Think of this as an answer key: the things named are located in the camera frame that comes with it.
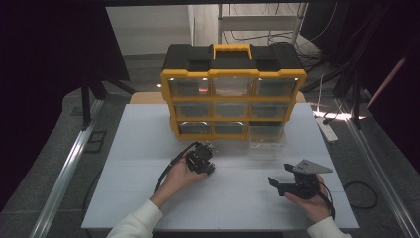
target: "white wall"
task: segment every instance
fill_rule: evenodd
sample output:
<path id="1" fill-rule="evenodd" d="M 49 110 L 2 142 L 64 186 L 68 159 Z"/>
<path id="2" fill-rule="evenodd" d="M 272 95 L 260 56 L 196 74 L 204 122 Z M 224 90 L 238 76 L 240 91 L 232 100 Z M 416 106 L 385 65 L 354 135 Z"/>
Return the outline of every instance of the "white wall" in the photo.
<path id="1" fill-rule="evenodd" d="M 123 55 L 162 54 L 191 44 L 188 6 L 107 7 Z"/>

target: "wrist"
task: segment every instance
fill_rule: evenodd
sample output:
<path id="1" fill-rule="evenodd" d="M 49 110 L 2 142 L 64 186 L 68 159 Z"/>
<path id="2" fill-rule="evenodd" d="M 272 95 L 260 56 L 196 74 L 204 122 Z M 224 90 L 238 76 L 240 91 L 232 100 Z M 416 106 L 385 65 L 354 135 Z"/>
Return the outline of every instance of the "wrist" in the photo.
<path id="1" fill-rule="evenodd" d="M 161 209 L 168 200 L 170 200 L 176 191 L 170 189 L 167 185 L 163 184 L 151 197 L 150 201 L 159 209 Z"/>

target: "hand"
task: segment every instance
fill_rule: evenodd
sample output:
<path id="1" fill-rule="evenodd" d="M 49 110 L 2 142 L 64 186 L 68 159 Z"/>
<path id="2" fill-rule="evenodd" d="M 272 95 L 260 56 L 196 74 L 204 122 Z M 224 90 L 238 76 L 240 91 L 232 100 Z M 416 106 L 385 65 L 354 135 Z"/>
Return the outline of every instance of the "hand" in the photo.
<path id="1" fill-rule="evenodd" d="M 324 180 L 321 176 L 317 175 L 317 177 L 318 181 L 324 183 Z M 320 185 L 320 188 L 321 192 L 328 197 L 327 190 L 325 189 L 325 187 L 323 185 Z M 322 221 L 330 216 L 330 211 L 328 210 L 327 204 L 319 195 L 316 195 L 307 200 L 302 199 L 289 192 L 286 192 L 284 196 L 293 203 L 302 207 L 306 211 L 306 214 L 309 217 L 309 219 L 314 223 L 318 223 L 319 221 Z"/>
<path id="2" fill-rule="evenodd" d="M 186 164 L 185 158 L 182 158 L 170 169 L 163 184 L 151 196 L 150 200 L 158 208 L 162 208 L 177 192 L 206 177 L 205 173 L 192 172 Z"/>

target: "camera mount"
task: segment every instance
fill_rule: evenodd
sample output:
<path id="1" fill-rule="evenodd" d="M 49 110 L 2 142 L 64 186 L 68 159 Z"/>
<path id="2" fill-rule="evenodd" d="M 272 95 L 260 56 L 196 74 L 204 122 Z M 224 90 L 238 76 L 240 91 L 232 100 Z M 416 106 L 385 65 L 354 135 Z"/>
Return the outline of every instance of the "camera mount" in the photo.
<path id="1" fill-rule="evenodd" d="M 284 164 L 284 168 L 294 173 L 295 183 L 280 183 L 274 178 L 268 178 L 269 184 L 278 189 L 280 196 L 284 196 L 285 192 L 289 192 L 302 199 L 310 199 L 320 191 L 316 174 L 330 173 L 333 171 L 308 160 L 303 160 L 296 166 Z"/>

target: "white table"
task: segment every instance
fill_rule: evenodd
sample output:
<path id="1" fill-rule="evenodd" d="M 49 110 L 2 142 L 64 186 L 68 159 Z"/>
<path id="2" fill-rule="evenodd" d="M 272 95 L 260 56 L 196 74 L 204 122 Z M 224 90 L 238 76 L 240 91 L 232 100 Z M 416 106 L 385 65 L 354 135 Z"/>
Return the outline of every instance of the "white table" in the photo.
<path id="1" fill-rule="evenodd" d="M 284 164 L 302 159 L 333 173 L 323 174 L 340 228 L 358 228 L 309 104 L 297 103 L 285 126 L 285 146 L 276 158 L 250 156 L 247 141 L 213 141 L 216 171 L 175 196 L 156 230 L 285 231 L 311 223 L 303 210 L 270 186 L 268 177 L 293 182 Z M 153 193 L 158 177 L 192 141 L 176 139 L 167 105 L 127 105 L 82 228 L 112 228 Z"/>

